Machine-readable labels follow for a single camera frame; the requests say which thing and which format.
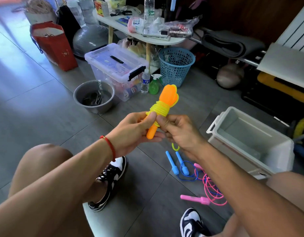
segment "red string bracelet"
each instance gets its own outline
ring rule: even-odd
[[[108,138],[104,135],[102,135],[99,139],[105,139],[105,141],[108,143],[111,151],[112,151],[112,161],[115,162],[116,161],[116,151],[115,148],[113,147],[112,143],[110,142],[110,140],[108,140]]]

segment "pink package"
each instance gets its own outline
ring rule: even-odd
[[[144,29],[144,20],[139,17],[130,17],[128,22],[128,30],[130,32],[136,32],[142,34]]]

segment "white plastic bin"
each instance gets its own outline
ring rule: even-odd
[[[207,133],[212,133],[209,143],[257,179],[292,169],[292,139],[232,106]]]
[[[131,51],[111,43],[86,53],[85,60],[91,64],[96,79],[113,84],[122,101],[141,90],[142,72],[148,63]]]

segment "sneaker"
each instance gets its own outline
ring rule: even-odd
[[[180,233],[182,237],[198,237],[200,234],[211,236],[210,231],[201,221],[200,215],[193,208],[186,210],[180,219]]]
[[[88,202],[88,206],[91,210],[98,212],[105,207],[115,183],[120,179],[126,169],[126,164],[127,160],[125,156],[116,158],[116,161],[110,162],[101,175],[97,177],[97,181],[107,182],[107,192],[98,203]]]

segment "pink cord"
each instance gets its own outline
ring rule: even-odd
[[[227,203],[227,201],[225,201],[223,204],[219,204],[219,203],[215,202],[217,200],[224,198],[224,196],[221,194],[218,187],[213,183],[213,181],[210,179],[210,177],[205,173],[205,171],[202,169],[202,167],[197,163],[195,163],[194,166],[203,171],[204,176],[202,178],[198,177],[197,179],[203,181],[205,194],[206,194],[207,198],[210,200],[210,202],[215,205],[218,205],[218,206],[225,205]]]

